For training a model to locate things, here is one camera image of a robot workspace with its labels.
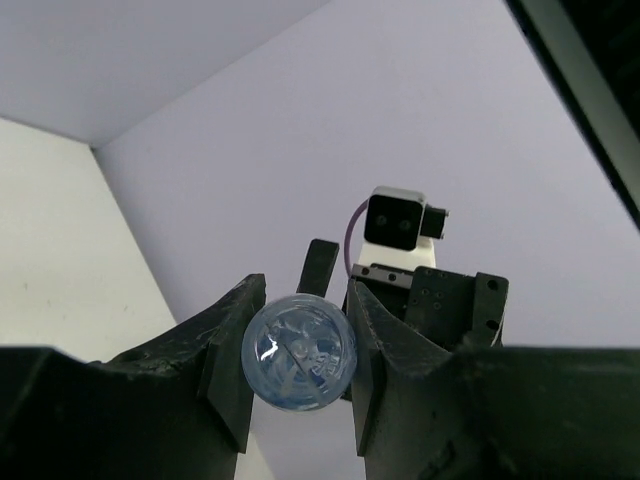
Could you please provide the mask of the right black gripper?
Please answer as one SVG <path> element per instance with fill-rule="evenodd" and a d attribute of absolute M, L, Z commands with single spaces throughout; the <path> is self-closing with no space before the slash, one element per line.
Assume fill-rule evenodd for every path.
<path fill-rule="evenodd" d="M 338 253 L 338 243 L 313 239 L 296 292 L 324 298 Z M 460 345 L 502 347 L 509 291 L 504 277 L 430 267 L 405 272 L 356 264 L 351 278 L 366 285 L 393 316 L 446 350 Z"/>

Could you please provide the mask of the blue capped pen pack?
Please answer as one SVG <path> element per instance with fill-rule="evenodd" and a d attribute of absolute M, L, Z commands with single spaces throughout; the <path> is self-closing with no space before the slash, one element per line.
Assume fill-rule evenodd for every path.
<path fill-rule="evenodd" d="M 272 407 L 289 412 L 315 411 L 338 400 L 357 362 L 356 335 L 343 311 L 305 293 L 261 308 L 241 346 L 250 388 Z"/>

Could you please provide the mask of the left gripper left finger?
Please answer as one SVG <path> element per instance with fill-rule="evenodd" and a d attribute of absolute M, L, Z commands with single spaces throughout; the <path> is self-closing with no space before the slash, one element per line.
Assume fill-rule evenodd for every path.
<path fill-rule="evenodd" d="M 253 394 L 242 337 L 265 303 L 245 277 L 215 304 L 108 362 L 1 351 L 5 479 L 231 479 Z"/>

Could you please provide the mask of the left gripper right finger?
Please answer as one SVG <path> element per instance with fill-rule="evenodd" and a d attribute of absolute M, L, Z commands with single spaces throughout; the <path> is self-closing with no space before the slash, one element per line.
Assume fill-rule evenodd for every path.
<path fill-rule="evenodd" d="M 356 450 L 370 479 L 635 479 L 635 349 L 466 346 L 448 352 L 362 283 Z"/>

